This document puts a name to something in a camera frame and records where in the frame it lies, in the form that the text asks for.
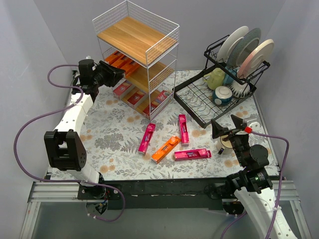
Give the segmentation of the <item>orange toothpaste box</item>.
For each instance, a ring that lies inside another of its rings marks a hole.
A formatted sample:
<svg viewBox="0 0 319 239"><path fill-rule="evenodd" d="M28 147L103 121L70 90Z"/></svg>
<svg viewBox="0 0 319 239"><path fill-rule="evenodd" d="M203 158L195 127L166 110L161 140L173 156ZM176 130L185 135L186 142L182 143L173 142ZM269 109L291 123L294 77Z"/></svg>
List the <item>orange toothpaste box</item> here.
<svg viewBox="0 0 319 239"><path fill-rule="evenodd" d="M128 77L130 76L133 72L135 72L138 68L140 67L140 64L137 63L136 61L128 62L125 64L121 69L124 70L124 76Z"/></svg>
<svg viewBox="0 0 319 239"><path fill-rule="evenodd" d="M181 139L177 136L172 136L165 144L162 145L153 155L152 160L159 164L179 143Z"/></svg>
<svg viewBox="0 0 319 239"><path fill-rule="evenodd" d="M128 63L131 63L132 62L132 59L125 56L125 55L122 55L120 58L118 58L113 64L112 66L113 67L116 67L116 68L121 68L123 67L124 65L128 64Z"/></svg>
<svg viewBox="0 0 319 239"><path fill-rule="evenodd" d="M108 57L105 58L105 62L109 65L112 65L113 63L115 63L119 58L122 57L122 53L119 51L115 51L113 52L111 55L109 55Z"/></svg>

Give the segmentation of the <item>red 3D toothpaste box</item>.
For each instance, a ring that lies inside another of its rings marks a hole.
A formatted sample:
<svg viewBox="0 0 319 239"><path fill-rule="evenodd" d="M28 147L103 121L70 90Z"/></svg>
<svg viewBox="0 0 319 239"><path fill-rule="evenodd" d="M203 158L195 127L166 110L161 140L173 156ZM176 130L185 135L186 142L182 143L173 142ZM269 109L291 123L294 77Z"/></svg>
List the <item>red 3D toothpaste box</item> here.
<svg viewBox="0 0 319 239"><path fill-rule="evenodd" d="M170 92L162 90L160 93L157 94L157 97L153 101L151 101L151 103L147 107L144 108L143 115L149 117L150 113L152 113L169 96Z"/></svg>
<svg viewBox="0 0 319 239"><path fill-rule="evenodd" d="M113 95L115 98L121 100L133 88L134 88L134 85L131 82L125 80L123 83L121 83L117 88L113 90Z"/></svg>

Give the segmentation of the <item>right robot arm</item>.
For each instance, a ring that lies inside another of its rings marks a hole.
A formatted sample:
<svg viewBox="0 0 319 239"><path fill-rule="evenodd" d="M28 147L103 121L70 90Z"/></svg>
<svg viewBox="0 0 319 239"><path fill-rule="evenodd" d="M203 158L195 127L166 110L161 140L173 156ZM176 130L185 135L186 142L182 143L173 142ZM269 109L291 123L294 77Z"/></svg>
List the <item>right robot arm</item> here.
<svg viewBox="0 0 319 239"><path fill-rule="evenodd" d="M269 165L268 151L260 144L249 144L251 127L241 118L231 115L234 129L222 127L211 121L213 139L224 137L243 170L226 177L224 185L217 186L215 193L222 198L237 198L253 222L262 239L294 239L279 206L281 189L274 190L273 183L265 169Z"/></svg>

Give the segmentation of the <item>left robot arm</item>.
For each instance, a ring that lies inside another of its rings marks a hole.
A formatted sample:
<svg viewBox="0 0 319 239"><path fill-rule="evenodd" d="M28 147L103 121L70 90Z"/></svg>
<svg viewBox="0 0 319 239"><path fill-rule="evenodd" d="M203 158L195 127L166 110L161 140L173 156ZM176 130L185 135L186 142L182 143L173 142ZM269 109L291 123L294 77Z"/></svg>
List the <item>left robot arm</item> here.
<svg viewBox="0 0 319 239"><path fill-rule="evenodd" d="M62 120L53 131L44 135L44 143L52 168L70 173L89 187L95 199L105 196L106 187L99 181L101 174L86 163L87 152L80 138L84 119L93 106L101 86L113 88L123 78L125 71L104 61L95 63L93 59L83 59L78 63L79 75L74 78L70 103Z"/></svg>

